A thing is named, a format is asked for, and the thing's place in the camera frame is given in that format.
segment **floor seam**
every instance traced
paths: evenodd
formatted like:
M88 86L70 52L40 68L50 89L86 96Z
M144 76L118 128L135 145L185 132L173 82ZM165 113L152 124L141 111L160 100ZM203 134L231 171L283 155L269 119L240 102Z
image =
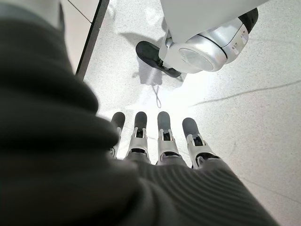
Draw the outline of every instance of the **floor seam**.
M280 89L280 88L283 88L283 87L296 85L298 83L301 83L301 80L297 80L297 81L290 82L290 83L287 83L287 84L284 84L284 85L280 85L280 86L267 87L267 88L261 88L261 89L253 89L253 90L249 90L249 91L237 93L237 94L234 94L234 95L231 95L231 96L228 96L228 97L219 98L219 99L206 100L206 101L198 102L198 103L196 103L196 104L194 104L194 105L192 105L190 107L194 107L194 106L202 105L202 104L207 104L207 103L212 103L212 102L218 102L218 101L228 100L228 99L231 99L233 97L239 97L239 96L244 95L244 94L249 94L249 93L254 93L254 92L260 92L260 91L265 91L265 90L272 90L272 89Z
M296 203L298 203L298 204L301 205L301 202L299 202L299 201L297 201L297 200L294 200L294 199L288 197L287 195L281 194L281 193L279 193L279 192L275 192L275 191L273 191L273 190L271 190L271 189L269 189L269 188L266 188L266 187L264 187L264 186L262 186L262 185L260 185L260 184L257 184L257 183L255 183L255 182L253 182L253 181L251 181L251 180L248 180L248 179L246 179L246 178L241 177L241 179L243 179L243 180L245 180L245 181L247 181L247 182L249 182L249 183L251 183L251 184L253 184L253 185L256 185L256 186L258 186L258 187L260 187L260 188L262 188L262 189L265 189L265 190L267 190L267 191L269 191L269 192L272 192L272 193L278 194L278 195L280 195L280 196L282 196L282 197L285 197L285 198L287 198L287 199L289 199L289 200L291 200L291 201L293 201L293 202L296 202Z
M77 11L79 11L79 13L80 14L82 14L83 15L83 17L85 18L85 19L87 19L87 21L89 21L90 23L92 23L81 11L80 11L80 9L79 8L77 8L70 0L68 0L68 2L73 6L73 7L75 7L76 8L76 10Z

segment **dark gray cloth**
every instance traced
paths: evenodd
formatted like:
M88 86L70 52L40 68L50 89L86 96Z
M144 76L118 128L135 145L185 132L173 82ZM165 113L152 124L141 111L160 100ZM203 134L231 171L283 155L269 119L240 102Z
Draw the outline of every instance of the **dark gray cloth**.
M108 159L118 136L72 74L62 32L20 18L0 16L1 226L277 225L219 159Z

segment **robot finger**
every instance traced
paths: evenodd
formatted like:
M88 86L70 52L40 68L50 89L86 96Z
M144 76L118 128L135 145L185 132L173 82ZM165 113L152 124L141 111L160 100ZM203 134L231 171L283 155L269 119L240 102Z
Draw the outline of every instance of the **robot finger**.
M219 159L216 156L206 141L203 140L199 133L198 126L192 118L186 118L182 123L184 135L187 141L187 148L192 167L194 169L202 168L202 164L210 159Z
M158 115L158 162L157 165L187 166L179 154L170 126L170 117L167 112Z
M135 117L134 131L125 157L126 160L151 163L147 151L146 124L146 113L138 112Z
M118 151L120 139L121 139L121 132L123 130L125 120L126 120L126 117L122 112L115 113L111 120L112 124L115 126L117 133L119 135L118 143L110 149L110 154L114 159L116 159L116 155L117 155L117 151Z

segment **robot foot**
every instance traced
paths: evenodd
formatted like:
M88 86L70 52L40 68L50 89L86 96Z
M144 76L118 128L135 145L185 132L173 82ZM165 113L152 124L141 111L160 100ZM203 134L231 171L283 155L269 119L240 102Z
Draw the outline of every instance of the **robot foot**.
M163 61L159 58L159 48L148 41L139 42L136 46L136 53L149 66L163 71L172 78L177 78L181 75L181 72L176 71L174 68L165 68L163 66Z

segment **black fingertip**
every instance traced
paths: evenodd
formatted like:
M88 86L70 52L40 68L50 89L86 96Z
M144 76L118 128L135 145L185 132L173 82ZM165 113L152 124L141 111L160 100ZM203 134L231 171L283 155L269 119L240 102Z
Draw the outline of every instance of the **black fingertip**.
M116 112L113 115L112 123L116 125L116 127L120 127L121 130L123 129L124 123L126 121L126 116L122 112Z
M194 121L192 118L184 119L183 123L182 123L182 126L183 126L183 131L184 131L185 138L187 138L187 136L189 134L193 134L193 135L199 134L198 126L196 124L196 121Z
M138 129L146 129L147 124L147 115L144 112L138 112L135 117L135 126L134 128L138 127Z
M170 128L170 117L167 112L160 112L158 114L158 130L169 130Z

